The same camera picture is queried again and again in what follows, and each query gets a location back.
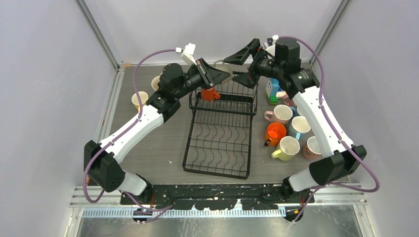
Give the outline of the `blue mug front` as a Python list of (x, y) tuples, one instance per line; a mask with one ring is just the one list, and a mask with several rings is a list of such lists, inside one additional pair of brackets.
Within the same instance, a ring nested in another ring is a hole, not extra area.
[(297, 116), (303, 116), (303, 114), (302, 114), (302, 111), (301, 111), (301, 109), (300, 109), (300, 107), (293, 107), (293, 106), (290, 106), (290, 108), (291, 108), (291, 110), (293, 111), (293, 118), (294, 117), (297, 117)]

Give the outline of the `orange mug front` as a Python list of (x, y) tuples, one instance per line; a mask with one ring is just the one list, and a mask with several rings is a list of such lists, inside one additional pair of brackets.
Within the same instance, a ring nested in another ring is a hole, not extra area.
[(270, 123), (265, 130), (264, 146), (278, 146), (286, 134), (287, 130), (283, 124), (279, 122)]

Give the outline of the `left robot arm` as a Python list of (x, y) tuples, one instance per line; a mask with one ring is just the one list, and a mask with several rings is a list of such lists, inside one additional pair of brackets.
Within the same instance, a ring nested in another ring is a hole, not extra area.
[(152, 192), (139, 175), (124, 171), (120, 163), (147, 134), (168, 121), (180, 108), (180, 98), (197, 88), (210, 89), (230, 77), (198, 59), (187, 72), (177, 63), (168, 64), (160, 75), (159, 88), (139, 113), (114, 134), (84, 147), (84, 170), (104, 191), (128, 192), (139, 204), (147, 204)]

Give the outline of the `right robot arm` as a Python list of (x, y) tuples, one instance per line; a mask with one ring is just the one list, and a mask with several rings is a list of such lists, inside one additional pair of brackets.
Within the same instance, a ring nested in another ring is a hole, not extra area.
[(275, 40), (274, 52), (263, 49), (259, 39), (223, 59), (233, 65), (243, 65), (249, 56), (252, 63), (247, 73), (233, 77), (234, 80), (255, 85), (261, 76), (277, 79), (280, 88), (301, 109), (318, 144), (322, 159), (283, 180), (282, 196), (287, 202), (296, 202), (302, 191), (323, 186), (348, 176), (363, 164), (367, 151), (363, 145), (355, 145), (334, 118), (322, 95), (321, 81), (311, 69), (301, 67), (300, 45), (302, 41), (293, 37)]

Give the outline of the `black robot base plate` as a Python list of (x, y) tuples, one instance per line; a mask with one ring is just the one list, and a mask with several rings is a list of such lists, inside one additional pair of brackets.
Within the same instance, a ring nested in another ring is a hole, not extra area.
[(281, 184), (150, 185), (135, 200), (123, 194), (120, 203), (152, 204), (157, 209), (172, 205), (174, 210), (231, 210), (238, 204), (243, 210), (273, 210), (283, 203), (300, 206), (311, 194), (308, 189), (289, 194)]

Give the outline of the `pink faceted mug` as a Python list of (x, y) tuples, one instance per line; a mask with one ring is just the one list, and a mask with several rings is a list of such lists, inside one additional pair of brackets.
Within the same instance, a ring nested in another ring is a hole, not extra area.
[(287, 105), (277, 105), (272, 111), (265, 111), (264, 118), (269, 122), (287, 124), (293, 116), (292, 109)]

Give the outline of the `light green mug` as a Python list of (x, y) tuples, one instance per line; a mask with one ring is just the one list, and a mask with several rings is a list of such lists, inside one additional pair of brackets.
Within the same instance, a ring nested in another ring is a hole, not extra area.
[(281, 139), (276, 150), (271, 154), (271, 157), (282, 161), (288, 161), (291, 160), (299, 151), (299, 141), (291, 136), (285, 136)]

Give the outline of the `cream floral tall mug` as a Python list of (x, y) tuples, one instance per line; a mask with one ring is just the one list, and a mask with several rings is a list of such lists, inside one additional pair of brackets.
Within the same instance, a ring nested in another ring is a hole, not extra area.
[(156, 76), (151, 81), (151, 87), (154, 91), (159, 89), (160, 76)]

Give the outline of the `light blue mug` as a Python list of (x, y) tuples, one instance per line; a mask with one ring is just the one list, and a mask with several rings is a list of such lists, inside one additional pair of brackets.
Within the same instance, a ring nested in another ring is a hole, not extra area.
[(310, 130), (311, 127), (306, 117), (296, 116), (288, 125), (287, 135), (301, 142)]

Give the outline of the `orange mug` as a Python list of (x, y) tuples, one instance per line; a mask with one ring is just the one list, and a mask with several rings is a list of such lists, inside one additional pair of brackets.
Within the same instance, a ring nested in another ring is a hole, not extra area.
[(283, 124), (279, 122), (270, 123), (265, 130), (264, 146), (278, 146), (286, 134), (287, 130)]
[(205, 101), (213, 101), (218, 100), (221, 98), (220, 94), (216, 91), (214, 87), (209, 89), (202, 88), (201, 90), (201, 98)]

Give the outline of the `grey mug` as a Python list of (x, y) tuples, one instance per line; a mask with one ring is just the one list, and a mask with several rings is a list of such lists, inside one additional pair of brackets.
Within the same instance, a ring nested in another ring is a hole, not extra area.
[(217, 60), (213, 63), (213, 66), (219, 70), (222, 70), (224, 72), (229, 73), (229, 77), (227, 79), (225, 79), (222, 84), (227, 83), (228, 81), (230, 81), (233, 77), (233, 71), (231, 69), (231, 67), (226, 64), (223, 60)]

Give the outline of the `pink round mug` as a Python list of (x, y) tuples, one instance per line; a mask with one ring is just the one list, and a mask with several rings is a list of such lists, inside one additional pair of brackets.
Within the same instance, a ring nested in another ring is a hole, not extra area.
[(297, 105), (288, 95), (283, 96), (283, 103), (289, 107), (295, 107), (295, 108), (297, 107)]

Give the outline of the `salmon pink mug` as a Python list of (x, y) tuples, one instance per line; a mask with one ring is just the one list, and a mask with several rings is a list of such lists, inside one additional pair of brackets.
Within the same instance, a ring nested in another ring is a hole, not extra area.
[(301, 154), (308, 161), (317, 161), (323, 158), (315, 136), (311, 136), (307, 139), (301, 150)]

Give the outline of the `yellow mug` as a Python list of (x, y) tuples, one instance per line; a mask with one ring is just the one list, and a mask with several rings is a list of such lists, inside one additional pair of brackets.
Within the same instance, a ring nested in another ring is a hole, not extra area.
[(138, 112), (140, 112), (140, 105), (144, 106), (146, 104), (146, 101), (148, 100), (149, 96), (145, 91), (139, 91), (138, 95), (140, 99), (138, 99), (138, 96), (136, 93), (134, 93), (131, 97), (131, 102), (135, 106)]

